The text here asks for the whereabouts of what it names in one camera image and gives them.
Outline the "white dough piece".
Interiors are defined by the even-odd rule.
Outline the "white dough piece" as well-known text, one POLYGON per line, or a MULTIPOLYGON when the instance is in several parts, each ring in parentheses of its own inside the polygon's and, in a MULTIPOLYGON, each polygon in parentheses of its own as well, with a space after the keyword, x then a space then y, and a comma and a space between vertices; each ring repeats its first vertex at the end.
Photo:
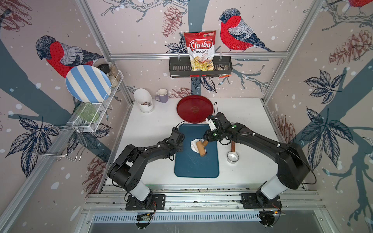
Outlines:
POLYGON ((198 147, 197 147, 197 142, 200 142, 201 140, 200 139, 195 139, 193 141, 191 141, 191 149, 196 152, 196 153, 199 153, 199 150, 198 150, 198 147))

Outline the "wooden dough roller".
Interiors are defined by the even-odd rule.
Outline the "wooden dough roller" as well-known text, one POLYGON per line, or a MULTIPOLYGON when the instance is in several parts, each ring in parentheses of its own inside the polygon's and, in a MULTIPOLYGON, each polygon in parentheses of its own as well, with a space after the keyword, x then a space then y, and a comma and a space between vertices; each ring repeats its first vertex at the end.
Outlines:
POLYGON ((198 150, 198 153, 201 157, 204 157, 207 152, 206 152, 206 146, 209 144, 209 142, 207 140, 199 140, 196 142, 196 147, 197 147, 197 150, 198 150))

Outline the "teal cutting board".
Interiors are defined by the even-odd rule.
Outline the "teal cutting board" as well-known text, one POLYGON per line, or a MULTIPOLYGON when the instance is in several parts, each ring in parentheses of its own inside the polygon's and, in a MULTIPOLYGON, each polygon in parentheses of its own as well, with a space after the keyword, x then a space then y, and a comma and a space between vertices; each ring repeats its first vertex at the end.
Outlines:
POLYGON ((207 124, 184 124, 179 131, 185 135, 183 151, 175 156, 174 173, 177 177, 183 178, 217 178, 219 171, 218 147, 216 142, 209 142, 206 146, 207 154, 201 157, 199 153, 191 149, 191 141, 201 139, 206 130, 207 124))

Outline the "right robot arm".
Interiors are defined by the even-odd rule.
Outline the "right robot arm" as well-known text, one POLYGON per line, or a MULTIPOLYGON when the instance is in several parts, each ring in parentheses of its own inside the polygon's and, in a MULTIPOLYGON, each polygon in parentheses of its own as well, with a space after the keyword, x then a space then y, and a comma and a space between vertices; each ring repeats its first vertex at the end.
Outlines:
POLYGON ((222 141, 249 146, 266 155, 278 164, 277 174, 266 181, 255 194, 263 206, 288 189, 297 189, 306 176, 312 172, 302 148, 296 143, 280 143, 258 134, 241 123, 231 123, 223 113, 206 118, 210 129, 203 139, 208 142, 222 141))

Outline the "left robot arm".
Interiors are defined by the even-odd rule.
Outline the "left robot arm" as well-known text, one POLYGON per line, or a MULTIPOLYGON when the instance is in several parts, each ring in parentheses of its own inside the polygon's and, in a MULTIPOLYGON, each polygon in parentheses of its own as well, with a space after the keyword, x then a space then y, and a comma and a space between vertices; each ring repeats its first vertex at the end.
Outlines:
POLYGON ((138 202, 149 206, 153 192, 141 181, 148 163, 160 160, 174 160, 177 152, 181 152, 185 135, 174 127, 171 135, 156 145, 136 147, 127 145, 108 170, 108 177, 114 186, 124 189, 134 196, 138 202))

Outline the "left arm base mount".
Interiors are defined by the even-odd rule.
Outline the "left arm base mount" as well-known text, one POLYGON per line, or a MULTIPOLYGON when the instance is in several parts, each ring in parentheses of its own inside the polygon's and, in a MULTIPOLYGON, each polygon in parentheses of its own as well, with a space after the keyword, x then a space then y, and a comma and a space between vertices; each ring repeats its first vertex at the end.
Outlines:
POLYGON ((126 199, 126 211, 135 210, 164 210, 165 208, 166 195, 164 194, 153 194, 150 190, 149 195, 145 200, 140 201, 134 195, 128 195, 126 199))

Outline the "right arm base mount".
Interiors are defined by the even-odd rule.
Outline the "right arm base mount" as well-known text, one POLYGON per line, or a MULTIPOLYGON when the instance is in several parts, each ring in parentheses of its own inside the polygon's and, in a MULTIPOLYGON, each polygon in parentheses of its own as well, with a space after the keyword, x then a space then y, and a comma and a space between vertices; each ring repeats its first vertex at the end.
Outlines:
POLYGON ((274 199, 268 199, 259 190, 255 193, 241 193, 240 204, 243 205, 244 209, 281 209, 282 203, 280 201, 280 195, 275 196, 274 199))

